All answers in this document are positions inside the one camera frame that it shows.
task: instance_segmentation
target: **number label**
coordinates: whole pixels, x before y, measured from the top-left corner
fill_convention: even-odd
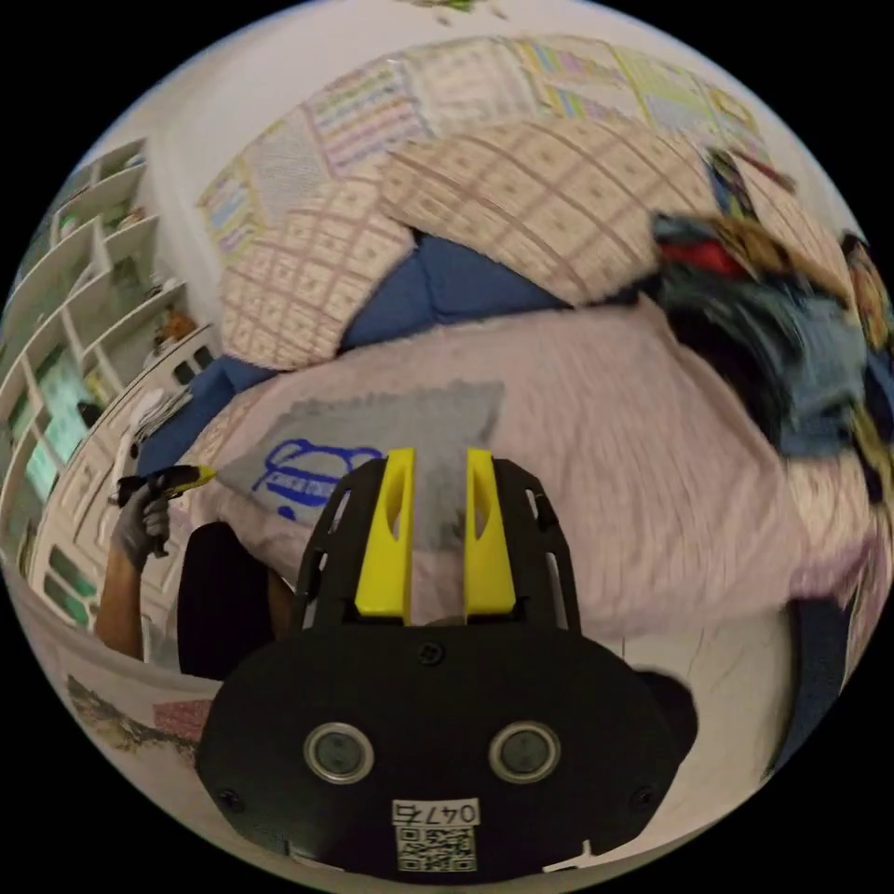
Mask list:
[[[395,826],[477,826],[481,823],[478,798],[462,801],[392,801]]]

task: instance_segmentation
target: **poster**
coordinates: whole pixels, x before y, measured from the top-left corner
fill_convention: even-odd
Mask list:
[[[602,41],[542,37],[512,41],[539,101],[562,117],[623,115],[646,121],[643,104],[615,53]]]
[[[754,120],[754,115],[744,103],[711,84],[702,84],[702,89],[720,124],[726,145],[731,149],[739,149],[757,161],[769,164],[770,156],[766,151],[760,129]]]
[[[263,228],[263,215],[241,159],[217,176],[198,200],[211,241],[230,264]]]
[[[304,108],[274,122],[240,157],[266,226],[279,225],[285,212],[329,180]]]
[[[340,78],[305,108],[336,179],[391,146],[431,135],[400,60],[381,59]]]
[[[475,37],[339,78],[246,146],[199,206],[228,264],[287,209],[392,146],[537,115],[622,115],[770,161],[744,103],[679,66],[574,35]]]
[[[723,141],[694,74],[626,47],[615,47],[615,53],[651,121],[668,130],[683,131],[702,145]]]
[[[490,37],[410,50],[410,90],[437,137],[536,116],[531,77],[510,45]]]

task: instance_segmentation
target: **gloved hand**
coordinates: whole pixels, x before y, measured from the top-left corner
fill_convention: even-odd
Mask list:
[[[156,543],[164,543],[169,536],[168,500],[164,496],[153,497],[145,484],[121,510],[112,531],[112,543],[142,574]]]

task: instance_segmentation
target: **gray patch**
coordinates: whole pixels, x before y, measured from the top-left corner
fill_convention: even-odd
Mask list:
[[[503,393],[502,383],[457,382],[403,395],[296,403],[218,477],[271,512],[312,526],[349,471],[414,447],[414,544],[456,549],[465,523],[466,451],[487,446]]]

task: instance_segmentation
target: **qr code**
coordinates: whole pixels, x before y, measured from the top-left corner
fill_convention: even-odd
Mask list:
[[[475,827],[426,829],[400,826],[398,868],[408,873],[474,873]]]

